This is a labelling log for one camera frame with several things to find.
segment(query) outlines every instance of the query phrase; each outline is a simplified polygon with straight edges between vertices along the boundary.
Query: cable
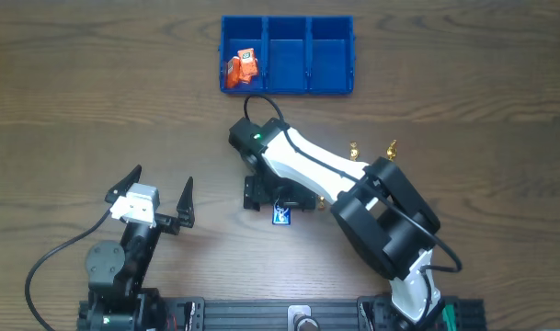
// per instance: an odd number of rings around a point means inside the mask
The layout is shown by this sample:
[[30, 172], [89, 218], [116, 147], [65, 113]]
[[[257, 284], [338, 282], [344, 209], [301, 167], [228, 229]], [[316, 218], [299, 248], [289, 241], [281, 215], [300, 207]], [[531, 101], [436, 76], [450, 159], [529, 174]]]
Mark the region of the cable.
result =
[[430, 301], [431, 301], [431, 287], [430, 287], [429, 278], [427, 277], [427, 270], [436, 270], [436, 271], [451, 272], [451, 273], [460, 272], [463, 268], [463, 265], [462, 265], [462, 261], [459, 259], [459, 257], [455, 254], [455, 252], [453, 252], [453, 250], [447, 244], [445, 244], [442, 240], [440, 240], [435, 234], [432, 234], [431, 232], [429, 232], [429, 230], [425, 229], [422, 225], [417, 223], [410, 216], [408, 216], [403, 211], [401, 211], [398, 207], [394, 206], [394, 204], [392, 202], [390, 202], [382, 193], [378, 192], [375, 188], [372, 188], [367, 184], [361, 183], [359, 179], [351, 176], [350, 174], [346, 173], [345, 171], [336, 169], [333, 166], [328, 165], [328, 164], [324, 163], [323, 161], [320, 161], [320, 160], [316, 159], [315, 157], [309, 155], [308, 153], [301, 150], [298, 146], [296, 146], [296, 144], [290, 139], [290, 135], [288, 134], [288, 129], [286, 129], [286, 127], [288, 125], [286, 123], [286, 120], [283, 117], [283, 114], [281, 113], [280, 107], [270, 97], [267, 97], [265, 95], [249, 95], [249, 96], [247, 96], [245, 98], [245, 103], [243, 104], [243, 111], [245, 113], [245, 118], [247, 120], [250, 120], [250, 119], [249, 119], [249, 114], [247, 112], [247, 107], [246, 106], [247, 106], [247, 104], [249, 102], [249, 99], [251, 97], [261, 97], [261, 98], [265, 99], [276, 110], [276, 112], [278, 113], [278, 117], [280, 117], [280, 121], [283, 124], [283, 128], [281, 128], [281, 130], [283, 131], [283, 134], [286, 137], [286, 141], [288, 141], [288, 144], [291, 146], [291, 148], [293, 148], [293, 150], [296, 153], [301, 154], [302, 156], [309, 159], [310, 161], [313, 161], [314, 163], [316, 163], [316, 164], [318, 164], [318, 165], [320, 165], [320, 166], [322, 166], [322, 167], [340, 175], [341, 177], [347, 178], [350, 181], [356, 183], [357, 185], [360, 185], [363, 190], [365, 190], [366, 192], [373, 195], [373, 197], [377, 198], [378, 201], [380, 201], [381, 203], [383, 203], [386, 206], [386, 208], [393, 211], [398, 216], [402, 217], [403, 219], [410, 222], [413, 226], [415, 226], [433, 244], [441, 247], [441, 249], [445, 252], [445, 254], [447, 254], [450, 257], [450, 259], [453, 260], [453, 263], [455, 263], [455, 268], [443, 267], [443, 266], [431, 266], [431, 265], [423, 266], [423, 267], [420, 268], [420, 273], [423, 276], [423, 279], [425, 280], [425, 285], [427, 286], [426, 307], [425, 307], [425, 310], [423, 311], [423, 314], [421, 315], [420, 319], [417, 321], [417, 324], [422, 323], [424, 318], [427, 316], [427, 314], [429, 312]]
[[39, 312], [34, 307], [34, 303], [32, 302], [32, 297], [30, 296], [30, 283], [32, 282], [32, 278], [34, 277], [34, 273], [37, 272], [37, 269], [40, 267], [40, 265], [42, 265], [42, 263], [44, 263], [44, 261], [49, 259], [49, 257], [52, 257], [53, 255], [55, 255], [60, 250], [66, 248], [67, 246], [69, 246], [71, 244], [76, 243], [80, 239], [83, 239], [83, 238], [87, 237], [89, 234], [93, 233], [106, 220], [108, 215], [110, 215], [110, 209], [108, 209], [106, 212], [104, 212], [104, 215], [102, 215], [102, 217], [99, 219], [99, 221], [97, 221], [96, 224], [94, 224], [94, 226], [92, 226], [87, 231], [83, 232], [82, 234], [80, 234], [78, 236], [75, 236], [72, 239], [69, 239], [66, 242], [54, 247], [49, 253], [42, 256], [37, 261], [37, 263], [34, 264], [34, 266], [32, 266], [32, 269], [30, 270], [29, 275], [26, 277], [26, 282], [24, 283], [24, 296], [26, 297], [26, 303], [29, 305], [29, 308], [30, 308], [30, 311], [32, 312], [32, 315], [34, 315], [34, 318], [36, 318], [37, 321], [39, 321], [39, 323], [42, 325], [42, 327], [45, 328], [45, 330], [54, 331], [53, 328], [42, 318], [42, 316], [40, 316]]

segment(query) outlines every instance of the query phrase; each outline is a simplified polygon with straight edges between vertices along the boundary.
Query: blue plastic container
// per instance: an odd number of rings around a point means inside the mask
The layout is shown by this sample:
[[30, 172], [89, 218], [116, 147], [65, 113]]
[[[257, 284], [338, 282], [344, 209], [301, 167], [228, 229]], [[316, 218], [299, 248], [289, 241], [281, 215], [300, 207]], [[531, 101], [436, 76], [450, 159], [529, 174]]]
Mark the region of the blue plastic container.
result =
[[[220, 88], [224, 93], [348, 94], [355, 81], [353, 17], [222, 17]], [[224, 86], [226, 63], [253, 48], [259, 75]]]

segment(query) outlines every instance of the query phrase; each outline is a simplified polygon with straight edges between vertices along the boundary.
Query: robotic arm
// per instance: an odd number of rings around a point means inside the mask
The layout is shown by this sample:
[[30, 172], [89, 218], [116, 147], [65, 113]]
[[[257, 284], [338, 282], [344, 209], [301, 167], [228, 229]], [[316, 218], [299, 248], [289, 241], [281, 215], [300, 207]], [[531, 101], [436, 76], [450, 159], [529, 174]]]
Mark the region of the robotic arm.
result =
[[[357, 181], [342, 177], [298, 153], [284, 131], [302, 152], [344, 171]], [[374, 188], [382, 193], [379, 199], [392, 200], [398, 209], [435, 234], [440, 228], [439, 219], [394, 163], [384, 158], [371, 165], [349, 161], [306, 141], [298, 131], [277, 119], [259, 127], [242, 118], [231, 128], [229, 143], [256, 173], [256, 179], [250, 182], [263, 183], [255, 192], [264, 191], [269, 200], [297, 207], [306, 203], [294, 199], [294, 195], [282, 200], [274, 185], [292, 191], [302, 191], [302, 186], [325, 197], [332, 204], [331, 212], [357, 253], [376, 272], [390, 280], [392, 305], [402, 317], [400, 326], [423, 329], [432, 324], [444, 304], [431, 270], [426, 271], [426, 277], [420, 270], [430, 264], [434, 244], [416, 226], [391, 210], [384, 211], [376, 220], [370, 209], [378, 197], [363, 189], [363, 186]], [[253, 191], [246, 180], [246, 208], [250, 208], [256, 198]]]

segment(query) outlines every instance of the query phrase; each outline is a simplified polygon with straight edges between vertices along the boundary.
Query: wooden table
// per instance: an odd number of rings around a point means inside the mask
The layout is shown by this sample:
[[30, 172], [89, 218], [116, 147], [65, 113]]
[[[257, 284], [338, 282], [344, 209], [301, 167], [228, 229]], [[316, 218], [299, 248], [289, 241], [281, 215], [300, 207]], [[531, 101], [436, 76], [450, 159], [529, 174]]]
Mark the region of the wooden table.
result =
[[[221, 15], [352, 15], [350, 97], [277, 97], [312, 142], [396, 159], [465, 266], [443, 294], [484, 298], [491, 329], [560, 328], [560, 1], [0, 0], [0, 330], [38, 330], [32, 264], [90, 227], [137, 165], [173, 213], [194, 176], [197, 221], [164, 235], [145, 286], [207, 299], [355, 298], [389, 291], [331, 214], [242, 209], [228, 144], [241, 97], [218, 88]], [[254, 120], [273, 112], [252, 105]], [[32, 293], [57, 329], [86, 298], [87, 249], [51, 258]], [[436, 261], [448, 262], [442, 252]]]

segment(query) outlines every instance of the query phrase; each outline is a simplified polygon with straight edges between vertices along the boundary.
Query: empty compartment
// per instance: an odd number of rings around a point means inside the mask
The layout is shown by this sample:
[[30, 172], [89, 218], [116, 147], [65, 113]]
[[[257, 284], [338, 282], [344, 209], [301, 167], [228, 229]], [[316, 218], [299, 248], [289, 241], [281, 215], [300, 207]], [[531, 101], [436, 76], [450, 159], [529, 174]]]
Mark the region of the empty compartment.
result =
[[[247, 48], [255, 50], [258, 59], [261, 56], [263, 23], [261, 17], [223, 17], [223, 48], [221, 54], [226, 63], [237, 52]], [[263, 89], [261, 78], [261, 65], [258, 65], [259, 75], [251, 78], [250, 84], [239, 83], [233, 88], [224, 88], [226, 91], [258, 91]]]
[[304, 93], [305, 17], [269, 18], [268, 88], [275, 92]]
[[352, 89], [351, 17], [313, 17], [311, 93]]

